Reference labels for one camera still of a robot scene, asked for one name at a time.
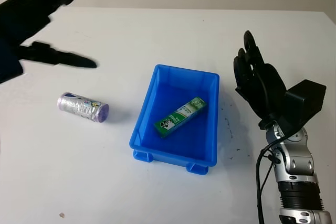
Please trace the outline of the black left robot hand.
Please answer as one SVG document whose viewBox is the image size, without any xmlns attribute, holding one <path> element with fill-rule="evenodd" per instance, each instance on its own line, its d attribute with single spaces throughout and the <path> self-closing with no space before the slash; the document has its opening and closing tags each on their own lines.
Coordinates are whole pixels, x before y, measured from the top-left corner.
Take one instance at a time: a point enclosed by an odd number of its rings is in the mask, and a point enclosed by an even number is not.
<svg viewBox="0 0 336 224">
<path fill-rule="evenodd" d="M 58 51 L 44 42 L 24 46 L 50 22 L 59 7 L 74 0 L 7 0 L 1 3 L 1 39 L 13 52 L 16 60 L 29 60 L 51 65 L 63 64 L 81 68 L 96 68 L 97 64 L 72 52 Z"/>
</svg>

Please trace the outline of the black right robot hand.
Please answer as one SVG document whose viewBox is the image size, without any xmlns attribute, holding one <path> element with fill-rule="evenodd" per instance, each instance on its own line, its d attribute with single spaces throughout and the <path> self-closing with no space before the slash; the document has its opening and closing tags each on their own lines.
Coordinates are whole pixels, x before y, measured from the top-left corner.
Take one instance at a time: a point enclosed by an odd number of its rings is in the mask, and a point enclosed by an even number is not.
<svg viewBox="0 0 336 224">
<path fill-rule="evenodd" d="M 287 91 L 276 68 L 265 63 L 250 31 L 244 33 L 244 48 L 234 58 L 236 91 L 261 119 L 259 128 L 268 129 L 280 117 Z"/>
</svg>

